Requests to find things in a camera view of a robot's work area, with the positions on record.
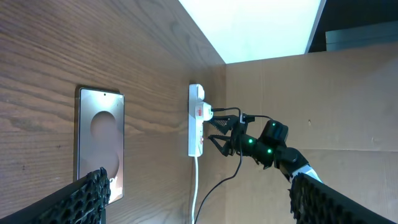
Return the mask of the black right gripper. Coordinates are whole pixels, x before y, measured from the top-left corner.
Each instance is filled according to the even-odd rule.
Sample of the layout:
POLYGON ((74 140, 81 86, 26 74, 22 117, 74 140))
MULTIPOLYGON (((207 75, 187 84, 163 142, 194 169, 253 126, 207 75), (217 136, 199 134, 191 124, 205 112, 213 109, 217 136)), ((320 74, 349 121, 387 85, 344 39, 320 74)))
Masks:
POLYGON ((228 131, 231 131, 230 136, 217 134, 208 136, 208 139, 216 146, 222 155, 244 155, 243 141, 248 128, 247 121, 240 122, 236 115, 224 115, 214 116, 208 121, 208 123, 214 126, 222 134, 227 134, 228 131))

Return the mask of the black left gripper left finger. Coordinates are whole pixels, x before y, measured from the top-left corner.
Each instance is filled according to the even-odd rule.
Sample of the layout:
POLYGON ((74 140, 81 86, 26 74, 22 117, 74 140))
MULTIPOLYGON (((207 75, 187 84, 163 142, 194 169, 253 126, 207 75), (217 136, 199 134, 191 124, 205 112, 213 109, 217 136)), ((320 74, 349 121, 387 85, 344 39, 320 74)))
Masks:
POLYGON ((105 168, 1 219, 1 224, 103 224, 110 201, 105 168))

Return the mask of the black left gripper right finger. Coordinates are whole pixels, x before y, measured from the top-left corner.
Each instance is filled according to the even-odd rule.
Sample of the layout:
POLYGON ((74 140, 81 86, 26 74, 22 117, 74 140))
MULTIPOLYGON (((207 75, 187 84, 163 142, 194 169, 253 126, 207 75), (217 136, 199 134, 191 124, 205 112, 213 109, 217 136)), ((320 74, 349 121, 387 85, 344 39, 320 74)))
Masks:
POLYGON ((297 223, 392 223, 307 174, 293 178, 289 196, 290 212, 297 223))

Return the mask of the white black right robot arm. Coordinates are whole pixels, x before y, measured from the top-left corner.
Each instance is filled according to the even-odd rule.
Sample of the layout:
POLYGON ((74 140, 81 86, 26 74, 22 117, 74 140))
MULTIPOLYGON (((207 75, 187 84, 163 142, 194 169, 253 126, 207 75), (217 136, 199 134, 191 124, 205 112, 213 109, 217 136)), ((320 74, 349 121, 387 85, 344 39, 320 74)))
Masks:
POLYGON ((299 173, 321 181, 306 158, 297 149, 287 147, 289 128, 286 125, 270 118, 258 138, 248 135, 248 124, 254 122, 257 117, 245 113, 240 117, 215 116, 209 123, 221 134, 212 134, 208 139, 222 155, 251 157, 256 164, 263 165, 264 169, 274 166, 289 182, 299 173))

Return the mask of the white power strip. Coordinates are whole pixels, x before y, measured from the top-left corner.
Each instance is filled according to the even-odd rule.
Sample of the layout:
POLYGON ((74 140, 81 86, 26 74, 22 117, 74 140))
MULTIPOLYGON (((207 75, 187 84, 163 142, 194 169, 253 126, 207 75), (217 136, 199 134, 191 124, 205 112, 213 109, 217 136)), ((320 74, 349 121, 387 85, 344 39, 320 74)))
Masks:
POLYGON ((205 91, 200 84, 190 84, 188 89, 188 155, 203 154, 203 123, 213 117, 212 106, 204 101, 205 91))

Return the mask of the brown cardboard side panel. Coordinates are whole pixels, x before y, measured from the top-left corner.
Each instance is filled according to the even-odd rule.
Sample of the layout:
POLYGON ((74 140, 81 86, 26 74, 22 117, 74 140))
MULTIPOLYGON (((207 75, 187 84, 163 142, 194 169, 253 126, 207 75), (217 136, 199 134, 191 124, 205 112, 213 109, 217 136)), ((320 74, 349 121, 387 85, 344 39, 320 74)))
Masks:
POLYGON ((397 220, 397 44, 256 60, 226 67, 226 104, 289 128, 329 187, 397 220))

